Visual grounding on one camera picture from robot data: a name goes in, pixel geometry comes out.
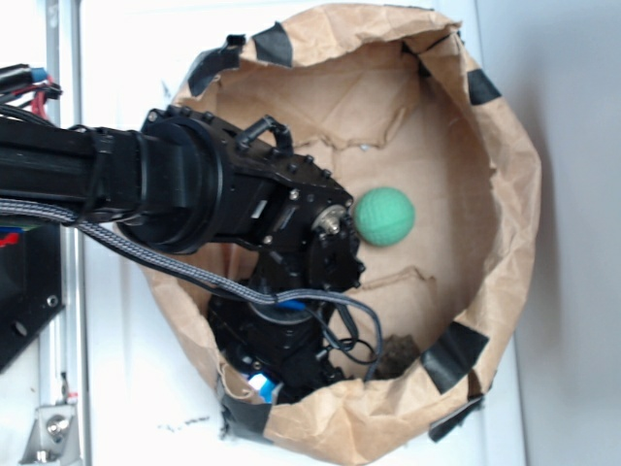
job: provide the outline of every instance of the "wire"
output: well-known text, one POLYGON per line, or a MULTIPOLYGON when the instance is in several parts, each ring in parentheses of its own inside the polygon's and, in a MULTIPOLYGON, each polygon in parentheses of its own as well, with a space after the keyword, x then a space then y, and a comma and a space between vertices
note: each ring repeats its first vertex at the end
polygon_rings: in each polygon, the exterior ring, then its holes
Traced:
MULTIPOLYGON (((260 305, 277 305, 285 301, 326 301, 335 305, 352 306, 359 309, 363 313, 367 314, 373 321, 376 328, 376 358, 372 361, 361 362, 363 364, 369 364, 367 374, 364 380, 369 381, 376 370, 379 358, 383 351, 383 340, 381 335, 381 325, 377 314, 364 303, 352 299, 342 293, 333 291, 324 291, 319 289, 292 289, 289 291, 283 291, 276 294, 264 294, 254 289, 243 286, 240 283, 233 282, 224 277, 220 277, 217 274, 209 272, 207 270, 194 267, 189 264, 185 264, 173 258, 162 255, 153 250, 149 250, 140 245, 132 243, 114 232, 102 227, 101 225, 90 223, 88 221, 81 221, 76 223, 79 216, 70 211, 58 206, 49 204, 41 204, 32 201, 20 201, 14 199, 0 199, 0 215, 4 216, 30 216, 37 218, 44 218, 48 221, 55 223, 61 223, 66 225, 75 226, 84 234, 94 239, 98 243, 106 246, 107 248, 120 253, 124 257, 130 258, 146 267, 166 272, 181 278, 188 282, 197 284, 208 291, 213 291, 215 287, 221 288, 218 292, 227 292, 236 295, 244 301, 249 301, 254 304, 260 305)), ((323 321, 319 316, 319 322, 322 327, 329 328, 328 324, 323 321)), ((337 349, 345 348, 345 346, 336 344, 337 349)), ((347 357, 352 360, 353 358, 349 353, 349 350, 344 352, 347 357)))
MULTIPOLYGON (((352 345, 352 347, 360 344, 363 345, 365 347, 367 347, 367 349, 370 352, 375 352, 375 349, 371 346, 371 344, 369 342, 367 342, 366 340, 363 340, 361 338, 357 338, 357 339, 352 339, 352 338, 341 338, 340 342, 344 345, 344 346, 349 346, 352 345)), ((325 347, 326 350, 330 351, 330 350, 337 350, 336 348, 332 347, 332 346, 327 346, 325 347)))
POLYGON ((23 110, 20 107, 14 107, 12 105, 4 105, 0 104, 0 115, 4 115, 5 117, 16 118, 22 121, 28 121, 30 123, 43 124, 45 126, 56 127, 53 123, 47 121, 46 119, 34 115, 27 110, 23 110))
POLYGON ((53 79, 50 75, 48 75, 46 77, 46 81, 48 82, 46 88, 42 87, 41 89, 35 91, 35 96, 32 99, 32 105, 30 106, 33 114, 44 119, 48 119, 48 114, 46 113, 46 102, 48 101, 47 91, 52 89, 53 79))
POLYGON ((342 352, 348 359, 352 360, 353 362, 357 363, 357 364, 361 364, 364 366, 370 366, 375 364, 380 357, 380 353, 377 351, 377 348, 373 349, 373 347, 371 347, 371 345, 369 345, 366 341, 355 337, 355 338, 338 338, 334 331, 330 328, 328 322, 326 322, 323 317, 309 309, 306 308, 307 313, 309 313, 311 316, 313 316, 321 325, 321 328, 323 330, 323 336, 325 337, 325 339, 328 341, 329 347, 332 348, 333 350, 339 350, 340 352, 342 352), (351 351, 355 348, 355 346, 358 343, 362 343, 363 345, 367 346, 367 348, 371 349, 371 352, 373 352, 376 357, 370 359, 370 360, 363 360, 363 359, 359 359, 356 356, 351 354, 351 351))
POLYGON ((43 102, 43 104, 45 104, 48 98, 57 99, 61 93, 60 86, 55 84, 53 80, 51 79, 51 77, 48 77, 47 80, 48 81, 46 83, 31 84, 27 87, 23 87, 21 89, 14 90, 12 92, 7 92, 3 95, 0 95, 0 104, 8 104, 10 102, 14 102, 17 99, 23 97, 25 94, 29 92, 34 92, 34 96, 32 99, 32 102, 34 103, 35 109, 36 109, 34 113, 36 113, 37 115, 40 115, 41 112, 40 112, 39 107, 41 106, 41 103, 43 102), (37 97, 37 96, 39 96, 38 100, 34 102, 35 101, 34 97, 37 97))

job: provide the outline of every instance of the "cardboard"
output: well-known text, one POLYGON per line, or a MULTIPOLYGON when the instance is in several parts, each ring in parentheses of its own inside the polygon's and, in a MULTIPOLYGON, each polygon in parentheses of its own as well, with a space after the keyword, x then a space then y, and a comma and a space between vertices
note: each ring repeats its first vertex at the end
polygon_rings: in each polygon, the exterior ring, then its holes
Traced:
MULTIPOLYGON (((176 98, 240 127, 265 114, 286 123, 296 151, 315 156, 356 197, 383 185, 405 192, 417 210, 412 232, 393 247, 362 246, 367 272, 351 296, 375 308, 384 337, 410 335, 421 351, 453 320, 489 338, 469 375, 445 393, 417 359, 397 379, 354 379, 273 406, 264 436, 279 446, 368 463, 491 386, 531 279, 540 164, 507 102, 481 80, 458 28, 415 8, 318 7, 282 24, 291 68, 259 61, 250 40, 239 70, 217 74, 198 96, 185 85, 176 98)), ((254 255, 206 245, 182 259, 239 278, 254 255)), ((159 273, 147 277, 205 381, 215 389, 221 379, 230 396, 261 403, 217 350, 203 317, 209 294, 159 273)), ((368 322, 359 324, 374 341, 368 322)))

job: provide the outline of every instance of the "red wire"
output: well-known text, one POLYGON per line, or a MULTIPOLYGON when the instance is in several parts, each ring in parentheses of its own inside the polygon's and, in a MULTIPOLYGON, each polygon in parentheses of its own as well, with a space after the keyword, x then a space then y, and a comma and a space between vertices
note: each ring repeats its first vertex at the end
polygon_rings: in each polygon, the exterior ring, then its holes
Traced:
MULTIPOLYGON (((52 84, 53 79, 50 75, 47 77, 48 83, 52 84)), ((48 119, 48 114, 46 113, 46 101, 47 101, 46 93, 42 90, 38 90, 35 92, 35 96, 32 99, 32 104, 30 108, 32 113, 38 115, 39 117, 48 119)))
POLYGON ((9 233, 4 238, 0 239, 0 248, 8 245, 16 245, 17 243, 19 243, 19 234, 9 233))
POLYGON ((13 95, 15 95, 15 96, 19 96, 19 95, 22 95, 22 94, 27 94, 28 92, 31 92, 33 90, 45 88, 47 86, 48 86, 47 84, 31 84, 28 87, 23 87, 21 89, 14 90, 11 93, 13 95))

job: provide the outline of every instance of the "metal bracket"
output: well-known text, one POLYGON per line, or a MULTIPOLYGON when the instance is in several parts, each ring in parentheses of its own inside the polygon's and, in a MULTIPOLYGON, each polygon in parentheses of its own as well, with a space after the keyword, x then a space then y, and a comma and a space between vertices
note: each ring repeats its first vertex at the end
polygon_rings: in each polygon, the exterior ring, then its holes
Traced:
POLYGON ((19 464, 82 466, 80 432, 74 405, 44 406, 35 423, 19 464))

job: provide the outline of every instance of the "white wall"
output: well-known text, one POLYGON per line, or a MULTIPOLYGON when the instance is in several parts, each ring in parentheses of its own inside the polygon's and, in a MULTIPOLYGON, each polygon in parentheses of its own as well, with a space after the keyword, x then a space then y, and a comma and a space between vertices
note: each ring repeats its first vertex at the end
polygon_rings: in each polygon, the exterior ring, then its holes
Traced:
POLYGON ((529 462, 621 462, 621 2, 478 0, 485 68, 543 162, 517 332, 529 462))

